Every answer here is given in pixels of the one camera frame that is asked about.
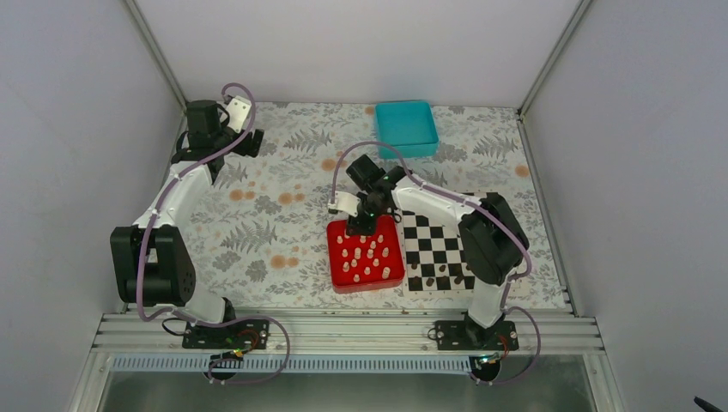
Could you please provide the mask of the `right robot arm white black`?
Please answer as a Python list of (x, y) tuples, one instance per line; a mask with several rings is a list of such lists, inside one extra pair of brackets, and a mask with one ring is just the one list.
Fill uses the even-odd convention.
[(408, 211), (427, 217), (453, 231), (460, 239), (464, 261), (476, 277), (473, 297), (465, 313), (467, 343), (486, 349), (498, 337), (499, 322), (507, 311), (510, 283), (516, 269), (531, 270), (529, 240), (507, 200), (496, 192), (473, 197), (426, 182), (405, 164), (386, 171), (367, 155), (356, 159), (346, 174), (358, 188), (355, 194), (331, 190), (327, 208), (347, 215), (353, 235), (374, 233), (387, 212)]

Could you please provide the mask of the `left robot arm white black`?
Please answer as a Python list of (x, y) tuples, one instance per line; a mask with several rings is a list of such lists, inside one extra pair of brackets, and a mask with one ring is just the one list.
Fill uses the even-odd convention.
[(204, 335), (219, 348), (237, 340), (239, 324), (230, 300), (197, 284), (183, 231), (217, 181), (225, 154), (258, 155), (264, 133), (248, 124), (253, 107), (240, 96), (188, 103), (187, 130), (178, 138), (162, 189), (139, 218), (110, 235), (120, 299), (205, 326)]

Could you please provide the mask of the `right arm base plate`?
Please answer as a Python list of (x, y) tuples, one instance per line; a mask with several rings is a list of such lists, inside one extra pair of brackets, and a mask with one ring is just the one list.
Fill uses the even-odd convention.
[(440, 351), (514, 351), (519, 349), (515, 323), (500, 320), (489, 328), (464, 320), (440, 320), (428, 331)]

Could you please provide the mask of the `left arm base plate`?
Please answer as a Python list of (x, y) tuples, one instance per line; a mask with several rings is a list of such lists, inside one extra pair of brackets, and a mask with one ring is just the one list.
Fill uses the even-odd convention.
[(265, 349), (269, 332), (270, 322), (262, 319), (246, 320), (224, 328), (188, 324), (181, 346), (222, 351)]

